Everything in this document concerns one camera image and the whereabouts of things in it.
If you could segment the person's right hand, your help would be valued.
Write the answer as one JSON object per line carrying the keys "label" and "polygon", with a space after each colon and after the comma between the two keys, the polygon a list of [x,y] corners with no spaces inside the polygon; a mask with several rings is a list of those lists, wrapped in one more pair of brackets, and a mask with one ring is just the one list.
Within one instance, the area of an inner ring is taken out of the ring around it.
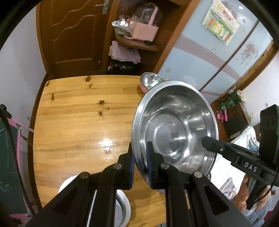
{"label": "person's right hand", "polygon": [[[249,180],[249,176],[245,175],[244,179],[242,181],[240,190],[238,192],[238,194],[236,195],[236,197],[233,199],[233,204],[240,210],[240,211],[244,211],[247,207],[247,199],[249,197],[249,191],[247,188],[247,182]],[[262,209],[266,203],[269,201],[270,197],[271,197],[271,191],[269,191],[269,193],[258,202],[257,208],[255,209],[255,211],[258,211],[260,209]]]}

